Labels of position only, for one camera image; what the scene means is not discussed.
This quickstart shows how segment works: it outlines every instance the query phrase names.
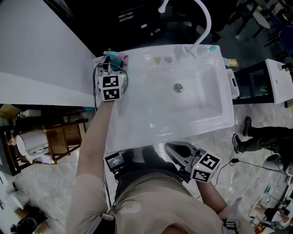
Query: person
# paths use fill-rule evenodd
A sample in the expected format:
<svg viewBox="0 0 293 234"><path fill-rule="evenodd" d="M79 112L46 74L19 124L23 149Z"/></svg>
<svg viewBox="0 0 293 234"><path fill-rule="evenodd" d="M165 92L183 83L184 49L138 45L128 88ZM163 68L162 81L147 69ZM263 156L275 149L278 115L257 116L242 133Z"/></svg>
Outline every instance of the person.
<svg viewBox="0 0 293 234"><path fill-rule="evenodd" d="M120 175L114 205L108 210L103 155L113 104L100 105L82 141L65 233L222 233L233 207L212 183L196 182L203 202L196 200L183 186L174 164L159 158L137 167L133 164ZM153 159L157 156L153 147L144 148L142 154L146 160L148 154ZM238 233L253 233L240 212L234 218Z"/></svg>
<svg viewBox="0 0 293 234"><path fill-rule="evenodd" d="M266 216L266 221L272 221L277 211L279 211L280 221L275 221L271 223L271 226L278 227L278 229L283 229L293 223L293 218L289 218L285 215L281 208L266 208L262 204L258 203L255 210Z"/></svg>
<svg viewBox="0 0 293 234"><path fill-rule="evenodd" d="M233 135L232 142L237 154L246 151L268 149L280 154L284 159L292 161L291 144L293 143L293 129L282 127L253 128L251 118L246 117L243 135L253 137L242 142L237 133Z"/></svg>

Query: tiled floor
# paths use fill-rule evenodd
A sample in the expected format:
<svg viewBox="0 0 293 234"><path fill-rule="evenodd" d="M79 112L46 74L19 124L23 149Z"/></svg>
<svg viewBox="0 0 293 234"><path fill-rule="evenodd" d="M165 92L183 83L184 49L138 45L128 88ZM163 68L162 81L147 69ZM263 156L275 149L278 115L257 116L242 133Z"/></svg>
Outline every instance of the tiled floor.
<svg viewBox="0 0 293 234"><path fill-rule="evenodd" d="M254 20L250 20L239 36L235 36L241 20L236 21L219 34L222 39L216 43L221 46L221 52L224 57L234 58L238 60L239 67L234 70L251 66L264 59L271 58L272 55L281 52L282 46L279 42L272 44L266 48L263 45L266 43L267 35L271 31L263 31L260 35L253 39L252 35L257 31L258 26ZM180 23L170 23L168 27L173 29L182 29ZM164 35L152 45L184 43L184 39L176 39L172 41L174 34L166 30ZM211 36L205 41L205 44L213 44ZM283 104L256 104L256 105L239 105L234 106L235 126L232 128L222 129L219 131L206 133L198 136L183 139L194 144L198 148L210 150L222 158L222 165L228 163L232 158L239 159L255 165L262 165L266 157L271 155L268 150L250 152L245 154L235 154L231 138L234 132L242 129L244 118L249 115L252 117L254 127L264 126L284 126L293 128L292 109L285 109ZM156 151L165 159L170 161L169 157L163 150L163 145L155 145ZM29 197L32 203L37 204L42 210L53 218L58 218L64 225L65 218L68 212L71 192L75 182L75 174L77 169L78 151L71 156L65 157L60 163L53 166L33 165L22 171L17 176L16 185L21 188ZM106 169L106 177L108 180L111 200L114 200L115 189L117 186L113 174ZM217 189L228 203L234 202L238 197L243 197L240 205L240 210L247 219L250 207L260 198L268 196L264 195L264 190L267 185L271 186L273 196L280 197L284 185L284 176L277 173L267 171L265 169L254 167L251 165L238 163L234 166L226 166L223 168L217 185ZM199 196L196 184L191 181L186 187L192 192L195 197ZM63 233L64 228L61 224L51 219L48 220L50 226L55 233Z"/></svg>

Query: sink basin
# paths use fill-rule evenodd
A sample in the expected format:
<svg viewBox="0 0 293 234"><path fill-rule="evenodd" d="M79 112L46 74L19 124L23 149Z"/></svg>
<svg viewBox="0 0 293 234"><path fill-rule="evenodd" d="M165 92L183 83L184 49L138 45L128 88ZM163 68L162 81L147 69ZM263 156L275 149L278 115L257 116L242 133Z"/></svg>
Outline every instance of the sink basin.
<svg viewBox="0 0 293 234"><path fill-rule="evenodd" d="M177 140L234 125L220 48L206 59L177 62L183 45L124 51L129 85L115 102L107 136L109 152ZM210 46L201 45L198 54ZM101 58L94 59L94 65Z"/></svg>

